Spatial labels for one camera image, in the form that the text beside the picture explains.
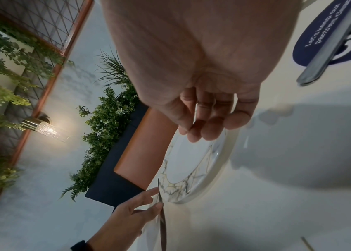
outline plate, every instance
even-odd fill
[[[159,174],[159,189],[164,201],[181,202],[202,185],[218,159],[226,134],[227,131],[223,130],[214,141],[201,139],[191,143],[177,130]]]

